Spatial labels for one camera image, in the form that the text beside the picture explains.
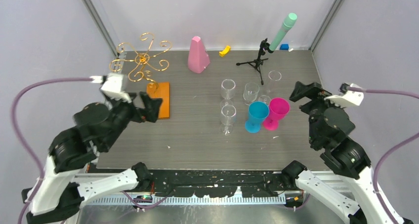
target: orange box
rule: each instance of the orange box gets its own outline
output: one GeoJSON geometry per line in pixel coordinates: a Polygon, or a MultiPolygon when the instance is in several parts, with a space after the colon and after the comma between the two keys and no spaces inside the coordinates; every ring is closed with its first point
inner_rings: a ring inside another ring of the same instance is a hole
{"type": "Polygon", "coordinates": [[[163,103],[160,106],[159,119],[170,118],[170,83],[160,82],[157,87],[153,83],[147,84],[147,94],[150,98],[162,98],[163,103]]]}

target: pink geometric object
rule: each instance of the pink geometric object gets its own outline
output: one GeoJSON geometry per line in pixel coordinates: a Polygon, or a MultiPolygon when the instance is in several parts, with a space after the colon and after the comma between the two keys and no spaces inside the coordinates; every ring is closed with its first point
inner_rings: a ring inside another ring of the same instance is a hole
{"type": "Polygon", "coordinates": [[[210,63],[210,57],[205,50],[200,37],[195,36],[189,49],[188,68],[195,73],[201,73],[210,63]]]}
{"type": "Polygon", "coordinates": [[[263,126],[270,131],[279,127],[279,120],[285,118],[290,111],[290,104],[282,98],[274,98],[269,103],[269,115],[263,121],[263,126]]]}

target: black tripod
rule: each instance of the black tripod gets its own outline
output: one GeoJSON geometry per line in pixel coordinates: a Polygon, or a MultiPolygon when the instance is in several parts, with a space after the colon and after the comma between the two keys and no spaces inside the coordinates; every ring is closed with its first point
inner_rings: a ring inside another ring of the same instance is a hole
{"type": "Polygon", "coordinates": [[[254,68],[260,75],[260,83],[263,85],[263,79],[262,79],[262,73],[260,72],[260,66],[263,65],[263,61],[268,60],[267,58],[260,59],[261,56],[265,55],[265,50],[268,50],[268,52],[273,53],[273,51],[269,50],[269,43],[267,43],[268,38],[265,40],[262,40],[260,42],[259,47],[259,53],[257,54],[257,59],[250,61],[250,62],[238,62],[236,63],[237,66],[243,65],[243,64],[249,64],[252,68],[254,68]]]}

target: gray wooden tabletop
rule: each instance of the gray wooden tabletop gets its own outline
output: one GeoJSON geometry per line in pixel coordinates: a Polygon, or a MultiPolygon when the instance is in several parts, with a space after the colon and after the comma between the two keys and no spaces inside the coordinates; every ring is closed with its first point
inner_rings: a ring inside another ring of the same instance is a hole
{"type": "MultiPolygon", "coordinates": [[[[280,170],[298,160],[312,170],[327,169],[319,157],[321,152],[310,149],[308,117],[298,109],[307,100],[290,102],[291,111],[276,131],[262,128],[259,133],[250,134],[245,130],[248,106],[243,102],[244,87],[248,82],[260,85],[260,78],[252,67],[236,66],[236,62],[255,59],[257,51],[231,51],[223,58],[218,51],[208,53],[211,64],[200,74],[188,69],[188,51],[169,51],[149,61],[155,67],[160,59],[170,62],[167,70],[152,72],[157,82],[170,82],[170,119],[155,124],[130,123],[111,151],[100,154],[98,167],[128,168],[141,161],[149,169],[280,170]],[[236,82],[232,100],[237,122],[228,136],[219,129],[220,88],[224,79],[236,82]]],[[[126,58],[135,56],[128,52],[126,58]]],[[[296,81],[320,82],[310,51],[276,51],[265,57],[269,60],[261,67],[264,86],[269,71],[282,74],[279,89],[271,97],[288,99],[296,81]]],[[[127,74],[134,66],[125,63],[122,72],[127,74]]],[[[145,91],[146,85],[146,80],[129,82],[127,92],[145,91]]],[[[264,86],[260,86],[259,95],[264,94],[264,86]]]]}

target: pink cup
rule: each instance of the pink cup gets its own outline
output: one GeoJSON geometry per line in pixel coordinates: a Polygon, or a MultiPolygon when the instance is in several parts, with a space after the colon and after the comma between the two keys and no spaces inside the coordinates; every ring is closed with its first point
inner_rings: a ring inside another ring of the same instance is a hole
{"type": "Polygon", "coordinates": [[[279,120],[285,118],[290,111],[290,104],[282,98],[274,98],[269,103],[269,115],[263,121],[263,126],[268,130],[276,130],[279,126],[279,120]]]}

